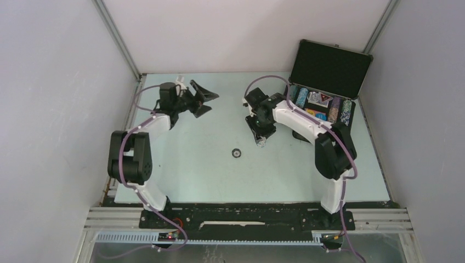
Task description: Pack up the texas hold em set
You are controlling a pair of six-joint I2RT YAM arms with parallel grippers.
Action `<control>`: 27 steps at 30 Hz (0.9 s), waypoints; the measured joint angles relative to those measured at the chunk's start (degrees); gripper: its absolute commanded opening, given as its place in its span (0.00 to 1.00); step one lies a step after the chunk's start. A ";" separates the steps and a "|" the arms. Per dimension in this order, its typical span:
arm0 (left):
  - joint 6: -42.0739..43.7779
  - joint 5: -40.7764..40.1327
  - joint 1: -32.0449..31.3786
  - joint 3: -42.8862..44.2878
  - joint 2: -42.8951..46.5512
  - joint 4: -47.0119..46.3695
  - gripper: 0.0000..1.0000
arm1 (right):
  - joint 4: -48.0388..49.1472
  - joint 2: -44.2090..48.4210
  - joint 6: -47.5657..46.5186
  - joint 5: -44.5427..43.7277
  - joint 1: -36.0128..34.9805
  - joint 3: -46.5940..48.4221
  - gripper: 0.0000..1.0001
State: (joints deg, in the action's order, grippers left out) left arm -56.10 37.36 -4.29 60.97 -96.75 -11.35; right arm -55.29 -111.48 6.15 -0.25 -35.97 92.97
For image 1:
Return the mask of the blue round button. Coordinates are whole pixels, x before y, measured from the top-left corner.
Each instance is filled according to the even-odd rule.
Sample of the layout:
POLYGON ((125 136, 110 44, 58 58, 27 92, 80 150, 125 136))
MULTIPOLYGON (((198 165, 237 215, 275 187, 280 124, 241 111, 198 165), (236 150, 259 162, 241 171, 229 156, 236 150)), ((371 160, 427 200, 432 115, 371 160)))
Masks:
POLYGON ((323 121, 327 121, 327 116, 324 113, 316 113, 315 117, 323 121))

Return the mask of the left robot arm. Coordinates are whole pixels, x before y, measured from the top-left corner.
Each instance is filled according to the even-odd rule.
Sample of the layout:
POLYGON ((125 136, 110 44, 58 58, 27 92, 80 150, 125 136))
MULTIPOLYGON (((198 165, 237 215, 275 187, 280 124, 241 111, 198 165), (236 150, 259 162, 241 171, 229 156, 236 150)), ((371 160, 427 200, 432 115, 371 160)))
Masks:
POLYGON ((147 109, 148 119, 132 129, 114 131, 110 140, 109 177, 133 190, 145 209, 154 211, 152 221, 160 228, 172 224, 173 213, 166 209, 168 196, 149 181, 154 168, 151 144, 175 126, 181 113, 189 111, 199 118, 212 109, 206 103, 219 98, 194 80, 189 87, 183 80, 157 85, 159 99, 147 109))

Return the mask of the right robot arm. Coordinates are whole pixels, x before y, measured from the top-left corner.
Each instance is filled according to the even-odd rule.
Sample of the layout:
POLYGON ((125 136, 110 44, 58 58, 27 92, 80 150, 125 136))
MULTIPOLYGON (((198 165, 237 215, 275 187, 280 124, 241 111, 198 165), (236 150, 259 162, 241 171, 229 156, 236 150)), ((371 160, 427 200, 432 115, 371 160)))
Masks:
POLYGON ((263 147, 276 132, 276 124, 289 127, 314 146, 315 167, 329 180, 320 202, 324 210, 319 214, 319 222, 326 229, 335 228, 341 221, 339 211, 344 204, 343 180, 353 172, 356 158, 348 127, 318 119, 284 95, 268 96, 260 88, 248 92, 242 103, 249 110, 245 120, 258 146, 263 147))

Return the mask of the red black triangle marker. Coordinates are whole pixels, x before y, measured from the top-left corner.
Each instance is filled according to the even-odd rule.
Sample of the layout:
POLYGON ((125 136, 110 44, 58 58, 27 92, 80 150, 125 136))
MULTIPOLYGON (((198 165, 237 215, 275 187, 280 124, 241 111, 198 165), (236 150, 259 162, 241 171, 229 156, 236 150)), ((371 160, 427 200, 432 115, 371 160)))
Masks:
POLYGON ((324 93, 319 93, 319 103, 323 106, 323 107, 328 107, 330 101, 333 99, 332 96, 329 96, 329 95, 326 95, 324 93))

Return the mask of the clear round dealer button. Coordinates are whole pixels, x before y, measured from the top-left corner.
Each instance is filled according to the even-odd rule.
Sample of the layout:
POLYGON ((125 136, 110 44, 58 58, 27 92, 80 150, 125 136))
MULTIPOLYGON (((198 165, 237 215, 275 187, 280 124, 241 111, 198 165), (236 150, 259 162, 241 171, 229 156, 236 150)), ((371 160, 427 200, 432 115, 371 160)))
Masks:
POLYGON ((308 103, 321 105, 321 100, 320 100, 321 97, 320 97, 320 94, 317 92, 309 92, 307 99, 308 99, 308 103))

